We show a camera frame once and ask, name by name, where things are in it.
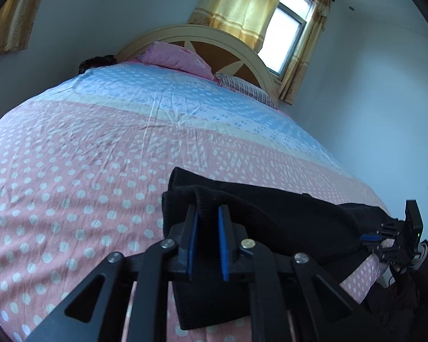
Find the black pants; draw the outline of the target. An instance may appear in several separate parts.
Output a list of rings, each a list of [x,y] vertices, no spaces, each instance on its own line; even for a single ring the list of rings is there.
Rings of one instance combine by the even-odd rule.
[[[369,256],[361,235],[393,222],[382,208],[357,203],[334,205],[307,194],[248,184],[220,182],[174,168],[162,195],[164,235],[183,223],[190,205],[197,208],[197,239],[208,248],[197,254],[199,279],[175,283],[173,293],[183,330],[210,327],[250,315],[249,294],[241,285],[223,282],[219,254],[219,206],[231,221],[272,253],[310,255],[337,282],[347,279]]]

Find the bed with polka dot sheet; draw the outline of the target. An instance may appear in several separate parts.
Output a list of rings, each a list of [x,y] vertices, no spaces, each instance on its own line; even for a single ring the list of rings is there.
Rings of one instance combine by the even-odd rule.
[[[12,341],[107,254],[162,238],[161,197],[176,167],[382,205],[279,110],[158,66],[89,70],[0,119],[0,327]]]

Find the striped grey pillow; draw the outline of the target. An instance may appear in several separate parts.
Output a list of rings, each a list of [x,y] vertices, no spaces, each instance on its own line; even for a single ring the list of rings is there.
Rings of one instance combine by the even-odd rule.
[[[242,95],[259,101],[273,109],[277,109],[275,101],[266,91],[241,79],[240,77],[231,76],[225,73],[216,73],[215,79],[221,87],[226,87],[231,91],[241,93]]]

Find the cream wooden headboard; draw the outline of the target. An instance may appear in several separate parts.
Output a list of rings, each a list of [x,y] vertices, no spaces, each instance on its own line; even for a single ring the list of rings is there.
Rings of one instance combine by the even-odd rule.
[[[197,53],[213,73],[225,73],[260,87],[277,103],[274,78],[257,53],[227,32],[208,26],[175,25],[139,36],[116,54],[121,63],[135,58],[155,41],[175,43]]]

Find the pink pillow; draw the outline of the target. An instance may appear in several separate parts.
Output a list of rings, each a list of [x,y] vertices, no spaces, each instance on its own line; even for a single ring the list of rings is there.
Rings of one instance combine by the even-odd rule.
[[[167,42],[155,41],[137,59],[144,64],[161,66],[213,81],[211,66],[196,52]]]

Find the black bag beside bed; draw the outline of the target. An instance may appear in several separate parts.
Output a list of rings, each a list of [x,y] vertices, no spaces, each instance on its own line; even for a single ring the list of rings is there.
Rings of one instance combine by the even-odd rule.
[[[114,55],[95,56],[84,60],[78,66],[78,74],[83,74],[87,70],[102,66],[113,66],[117,64],[117,59]]]

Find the rear window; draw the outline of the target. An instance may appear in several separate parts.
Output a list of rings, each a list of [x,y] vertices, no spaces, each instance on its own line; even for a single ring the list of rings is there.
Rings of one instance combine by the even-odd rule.
[[[308,22],[314,0],[280,0],[267,26],[258,56],[272,75],[282,79]]]

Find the yellow curtain centre panel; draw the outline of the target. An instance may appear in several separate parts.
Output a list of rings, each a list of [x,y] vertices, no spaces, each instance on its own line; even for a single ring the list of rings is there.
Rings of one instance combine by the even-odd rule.
[[[199,0],[189,23],[227,32],[259,52],[278,3],[279,0]]]

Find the yellow curtain panel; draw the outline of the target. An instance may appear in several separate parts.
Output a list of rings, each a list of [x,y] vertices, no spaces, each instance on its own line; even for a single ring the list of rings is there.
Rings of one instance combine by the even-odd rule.
[[[325,29],[332,0],[314,0],[290,63],[286,69],[278,96],[283,102],[292,105],[307,73],[319,37]]]
[[[278,3],[279,0],[199,0],[189,23],[227,32],[259,52]]]

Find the yellow curtain right panel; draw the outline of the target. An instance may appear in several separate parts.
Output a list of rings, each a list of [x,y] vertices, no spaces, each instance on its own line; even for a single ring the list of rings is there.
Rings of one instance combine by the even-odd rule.
[[[278,96],[283,102],[292,105],[307,73],[319,37],[325,29],[332,0],[314,0],[290,63],[286,69]]]

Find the yellow curtain left window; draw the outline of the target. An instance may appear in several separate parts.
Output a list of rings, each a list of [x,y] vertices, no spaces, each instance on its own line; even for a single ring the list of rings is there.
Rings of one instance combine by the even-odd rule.
[[[26,50],[41,0],[6,0],[0,10],[0,56]]]

